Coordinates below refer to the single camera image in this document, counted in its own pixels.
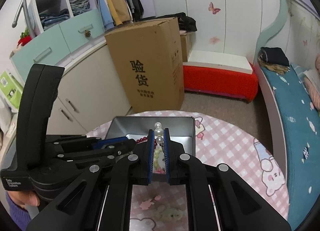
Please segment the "person's left hand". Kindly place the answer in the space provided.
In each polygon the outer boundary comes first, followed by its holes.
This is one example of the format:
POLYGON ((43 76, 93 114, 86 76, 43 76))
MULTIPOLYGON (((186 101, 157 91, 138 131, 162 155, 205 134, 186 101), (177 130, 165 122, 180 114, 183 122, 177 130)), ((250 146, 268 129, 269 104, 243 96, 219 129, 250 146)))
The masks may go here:
POLYGON ((40 205, 40 199, 31 190, 7 191, 7 194, 12 202, 23 209, 26 209, 26 206, 38 207, 40 205))

